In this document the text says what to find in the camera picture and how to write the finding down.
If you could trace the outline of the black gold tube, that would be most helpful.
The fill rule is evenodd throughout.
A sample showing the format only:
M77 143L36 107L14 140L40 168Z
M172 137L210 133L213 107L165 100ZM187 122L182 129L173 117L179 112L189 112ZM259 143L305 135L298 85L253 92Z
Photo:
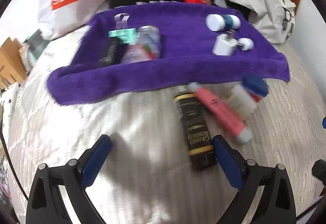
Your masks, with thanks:
M176 94L174 104L186 137L193 167L195 170L203 170L214 166L217 160L204 116L204 106L191 92Z

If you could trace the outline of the pink tube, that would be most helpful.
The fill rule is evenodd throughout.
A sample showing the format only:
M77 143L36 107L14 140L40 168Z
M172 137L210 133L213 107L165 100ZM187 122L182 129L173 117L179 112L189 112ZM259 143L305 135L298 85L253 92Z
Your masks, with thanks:
M187 87L214 115L217 123L239 144L243 145L252 140L253 134L251 130L244 125L242 120L235 113L233 113L224 100L197 82L191 82Z

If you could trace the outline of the white tape roll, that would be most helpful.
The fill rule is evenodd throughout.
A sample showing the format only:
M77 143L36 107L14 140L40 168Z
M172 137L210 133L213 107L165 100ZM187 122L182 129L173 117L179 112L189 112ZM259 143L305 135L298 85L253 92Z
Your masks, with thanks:
M233 112L245 120L257 108L257 103L242 85L235 85L226 96L227 104Z

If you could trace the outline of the white USB charger plug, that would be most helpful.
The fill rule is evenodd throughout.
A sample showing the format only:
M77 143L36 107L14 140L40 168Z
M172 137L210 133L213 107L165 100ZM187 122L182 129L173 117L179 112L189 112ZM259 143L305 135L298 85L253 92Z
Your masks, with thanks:
M228 31L216 37L212 53L217 56L231 56L237 45L238 41L233 37L233 32Z

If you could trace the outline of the clear plastic bottle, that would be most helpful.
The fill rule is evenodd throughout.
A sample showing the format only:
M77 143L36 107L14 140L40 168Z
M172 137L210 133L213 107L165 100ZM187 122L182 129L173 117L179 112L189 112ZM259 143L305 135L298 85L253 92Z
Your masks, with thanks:
M154 25L143 25L137 29L135 40L128 45L122 64L157 60L161 55L160 31Z

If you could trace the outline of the green binder clip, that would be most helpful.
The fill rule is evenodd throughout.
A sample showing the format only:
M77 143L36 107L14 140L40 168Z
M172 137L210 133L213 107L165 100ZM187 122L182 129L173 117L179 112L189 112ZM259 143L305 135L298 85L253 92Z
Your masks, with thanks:
M137 37L137 29L128 27L128 19L130 15L127 13L119 13L114 16L116 28L108 32L110 38L119 38L122 44L133 44Z

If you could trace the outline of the white blue cylinder bottle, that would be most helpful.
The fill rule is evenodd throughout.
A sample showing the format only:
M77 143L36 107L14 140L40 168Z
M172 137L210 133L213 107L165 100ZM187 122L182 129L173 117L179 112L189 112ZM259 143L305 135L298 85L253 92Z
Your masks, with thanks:
M213 32L237 30L241 26L241 21L231 14L209 14L206 17L206 26Z

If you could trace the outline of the blue cap bottle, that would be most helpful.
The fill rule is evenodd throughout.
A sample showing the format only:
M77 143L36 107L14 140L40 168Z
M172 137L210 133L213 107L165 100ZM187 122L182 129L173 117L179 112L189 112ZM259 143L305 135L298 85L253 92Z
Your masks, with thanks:
M243 77L242 85L257 103L269 93L268 85L256 74L246 74Z

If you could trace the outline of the striped bed quilt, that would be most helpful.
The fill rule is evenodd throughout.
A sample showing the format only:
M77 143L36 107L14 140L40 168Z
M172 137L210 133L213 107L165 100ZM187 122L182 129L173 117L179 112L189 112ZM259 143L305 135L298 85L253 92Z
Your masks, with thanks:
M62 166L107 134L112 151L87 188L106 223L216 223L236 190L219 166L193 169L173 102L185 86L70 106L49 94L49 74L71 62L85 33L81 28L50 43L19 89L7 141L18 176L9 178L18 220L25 221L25 196L39 164ZM238 150L262 166L285 165L300 214L323 188L312 166L325 158L325 102L294 49L280 51L291 80L267 80L268 96L245 121L253 139Z

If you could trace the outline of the floral pillow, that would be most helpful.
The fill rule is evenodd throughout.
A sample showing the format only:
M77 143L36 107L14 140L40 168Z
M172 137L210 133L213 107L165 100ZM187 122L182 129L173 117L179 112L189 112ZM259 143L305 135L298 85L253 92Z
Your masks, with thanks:
M1 95L1 105L3 106L3 136L9 137L9 127L15 110L15 104L20 89L18 82L10 85Z

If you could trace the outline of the purple towel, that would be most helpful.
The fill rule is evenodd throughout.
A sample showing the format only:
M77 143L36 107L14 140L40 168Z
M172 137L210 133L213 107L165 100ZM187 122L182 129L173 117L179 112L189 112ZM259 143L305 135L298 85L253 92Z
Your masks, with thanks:
M116 27L114 16L119 13L129 15L128 26L132 28L153 25L159 29L162 45L159 59L99 67L108 33ZM209 14L237 16L241 25L235 37L250 38L254 48L237 50L231 56L214 55L217 34L206 26ZM88 25L89 30L71 63L54 70L47 79L47 88L59 104L94 103L119 93L152 91L191 82L234 82L248 73L290 80L285 55L236 9L181 2L145 3L98 13Z

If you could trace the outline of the grey Nike waist bag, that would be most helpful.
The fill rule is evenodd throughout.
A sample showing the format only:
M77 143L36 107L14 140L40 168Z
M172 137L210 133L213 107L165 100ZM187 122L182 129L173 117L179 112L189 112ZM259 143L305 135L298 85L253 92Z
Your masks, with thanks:
M247 11L249 23L272 44L281 45L292 35L296 5L290 0L225 0L225 3Z

